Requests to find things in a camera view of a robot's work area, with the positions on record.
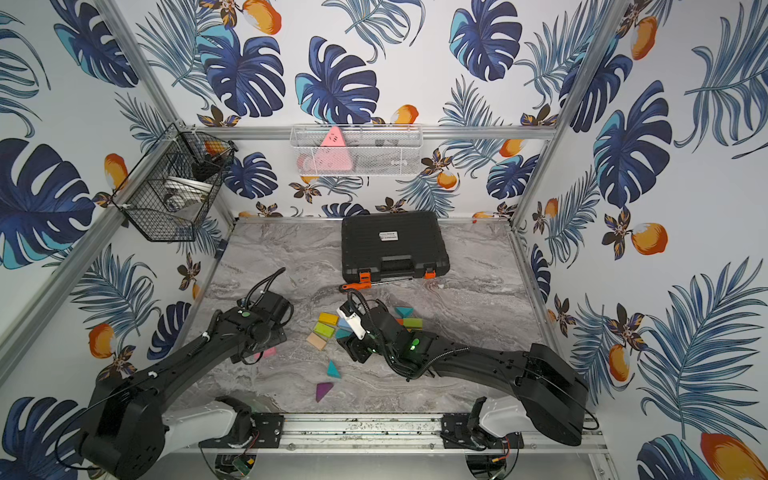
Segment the natural wood slanted block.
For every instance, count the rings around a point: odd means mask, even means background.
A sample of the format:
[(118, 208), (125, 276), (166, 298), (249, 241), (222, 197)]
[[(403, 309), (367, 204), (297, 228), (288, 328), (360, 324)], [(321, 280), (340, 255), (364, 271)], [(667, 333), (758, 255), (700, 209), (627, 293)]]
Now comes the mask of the natural wood slanted block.
[(309, 343), (309, 344), (310, 344), (312, 347), (314, 347), (315, 349), (317, 349), (318, 351), (322, 351), (322, 350), (323, 350), (323, 349), (326, 347), (326, 345), (327, 345), (327, 343), (328, 343), (328, 341), (327, 341), (325, 338), (323, 338), (323, 337), (321, 337), (321, 336), (319, 336), (319, 335), (317, 335), (317, 334), (315, 334), (315, 333), (311, 333), (311, 334), (310, 334), (310, 335), (307, 337), (307, 342), (308, 342), (308, 343)]

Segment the yellow square block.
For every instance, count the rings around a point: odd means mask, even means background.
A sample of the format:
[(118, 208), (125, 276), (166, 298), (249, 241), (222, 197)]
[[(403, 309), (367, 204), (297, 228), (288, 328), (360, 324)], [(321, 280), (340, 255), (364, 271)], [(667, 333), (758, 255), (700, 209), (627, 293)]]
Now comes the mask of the yellow square block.
[(323, 312), (318, 316), (318, 322), (335, 327), (338, 325), (339, 317), (335, 314)]

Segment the lime green rectangular block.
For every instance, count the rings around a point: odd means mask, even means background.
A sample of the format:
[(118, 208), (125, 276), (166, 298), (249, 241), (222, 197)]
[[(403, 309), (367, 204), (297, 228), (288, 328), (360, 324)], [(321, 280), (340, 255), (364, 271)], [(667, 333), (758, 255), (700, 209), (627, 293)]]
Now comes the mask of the lime green rectangular block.
[(421, 318), (404, 318), (402, 325), (407, 329), (422, 329), (424, 321)]

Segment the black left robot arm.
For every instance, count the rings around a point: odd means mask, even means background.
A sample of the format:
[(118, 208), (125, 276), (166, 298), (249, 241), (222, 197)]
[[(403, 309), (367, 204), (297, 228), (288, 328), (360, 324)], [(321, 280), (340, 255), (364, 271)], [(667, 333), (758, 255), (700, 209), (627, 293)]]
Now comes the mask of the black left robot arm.
[(169, 413), (176, 399), (226, 360), (242, 363), (285, 341), (294, 307), (266, 292), (253, 304), (216, 312), (200, 337), (125, 379), (98, 382), (81, 418), (75, 450), (117, 479), (138, 479), (164, 456), (213, 440), (249, 448), (259, 433), (252, 409), (229, 396)]

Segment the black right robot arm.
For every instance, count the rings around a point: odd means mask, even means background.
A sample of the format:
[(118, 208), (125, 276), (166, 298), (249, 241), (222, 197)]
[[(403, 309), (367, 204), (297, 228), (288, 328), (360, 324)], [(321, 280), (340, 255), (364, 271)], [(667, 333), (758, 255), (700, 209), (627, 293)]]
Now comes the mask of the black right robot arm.
[(582, 443), (589, 388), (550, 347), (533, 343), (527, 351), (489, 350), (429, 331), (410, 331), (381, 301), (370, 307), (356, 292), (337, 313), (352, 328), (339, 344), (353, 361), (363, 364), (378, 354), (407, 380), (431, 372), (496, 389), (520, 404), (540, 434), (566, 446)]

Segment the teal small triangle block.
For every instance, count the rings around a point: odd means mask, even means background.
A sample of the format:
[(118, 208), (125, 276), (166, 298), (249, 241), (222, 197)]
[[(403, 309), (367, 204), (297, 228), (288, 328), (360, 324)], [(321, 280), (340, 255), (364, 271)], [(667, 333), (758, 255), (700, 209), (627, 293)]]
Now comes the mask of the teal small triangle block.
[(330, 361), (327, 367), (327, 375), (332, 378), (341, 379), (341, 373), (339, 372), (338, 368), (336, 367), (335, 363), (333, 361)]

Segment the purple triangle block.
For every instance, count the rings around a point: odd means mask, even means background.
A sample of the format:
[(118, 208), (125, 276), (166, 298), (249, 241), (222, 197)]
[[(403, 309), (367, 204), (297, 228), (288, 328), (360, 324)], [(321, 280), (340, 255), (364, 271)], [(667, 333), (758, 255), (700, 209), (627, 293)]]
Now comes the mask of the purple triangle block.
[(319, 403), (334, 387), (333, 382), (318, 383), (315, 388), (315, 401)]

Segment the black plastic tool case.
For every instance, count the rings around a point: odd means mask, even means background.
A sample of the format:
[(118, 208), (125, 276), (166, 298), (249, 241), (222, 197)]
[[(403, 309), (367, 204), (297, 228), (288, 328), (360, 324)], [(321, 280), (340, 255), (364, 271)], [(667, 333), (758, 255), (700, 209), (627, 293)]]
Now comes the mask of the black plastic tool case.
[(438, 218), (429, 211), (348, 217), (341, 223), (346, 283), (446, 275), (450, 257)]

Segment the pink triangle card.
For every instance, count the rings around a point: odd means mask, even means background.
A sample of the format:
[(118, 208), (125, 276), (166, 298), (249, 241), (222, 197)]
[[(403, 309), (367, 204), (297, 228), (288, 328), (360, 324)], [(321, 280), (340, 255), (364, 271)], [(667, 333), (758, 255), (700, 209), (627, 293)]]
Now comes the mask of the pink triangle card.
[(339, 126), (330, 128), (321, 145), (310, 154), (305, 167), (308, 171), (326, 173), (353, 170), (354, 162)]

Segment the orange handled screwdriver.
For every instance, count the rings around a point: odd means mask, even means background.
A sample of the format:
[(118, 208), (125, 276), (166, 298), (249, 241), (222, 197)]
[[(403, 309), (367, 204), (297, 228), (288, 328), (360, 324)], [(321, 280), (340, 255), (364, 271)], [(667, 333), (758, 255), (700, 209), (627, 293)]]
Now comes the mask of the orange handled screwdriver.
[(390, 285), (400, 285), (400, 284), (408, 284), (410, 282), (409, 279), (405, 280), (394, 280), (394, 281), (381, 281), (381, 282), (374, 282), (374, 283), (348, 283), (348, 284), (342, 284), (338, 287), (338, 291), (340, 293), (346, 294), (348, 291), (362, 291), (362, 290), (368, 290), (374, 287), (385, 287)]

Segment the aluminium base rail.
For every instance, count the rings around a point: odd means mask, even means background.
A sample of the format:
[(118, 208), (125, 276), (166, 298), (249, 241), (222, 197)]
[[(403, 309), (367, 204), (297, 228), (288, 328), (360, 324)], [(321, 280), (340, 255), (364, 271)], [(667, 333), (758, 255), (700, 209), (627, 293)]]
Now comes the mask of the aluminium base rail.
[(560, 444), (526, 420), (507, 435), (483, 429), (469, 413), (258, 414), (254, 442), (227, 448), (210, 440), (203, 448), (227, 454), (603, 454), (606, 441), (586, 431), (578, 446)]

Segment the black corner bracket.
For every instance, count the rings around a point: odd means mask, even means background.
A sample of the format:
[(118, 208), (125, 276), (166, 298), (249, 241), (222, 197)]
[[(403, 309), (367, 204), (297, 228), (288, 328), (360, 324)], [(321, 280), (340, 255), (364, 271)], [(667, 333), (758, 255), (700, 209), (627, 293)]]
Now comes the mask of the black corner bracket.
[(216, 250), (215, 250), (215, 254), (214, 254), (214, 258), (215, 259), (221, 259), (223, 257), (223, 255), (224, 255), (227, 247), (228, 247), (228, 241), (224, 240), (224, 239), (220, 240), (218, 242), (218, 244), (217, 244), (217, 247), (216, 247)]

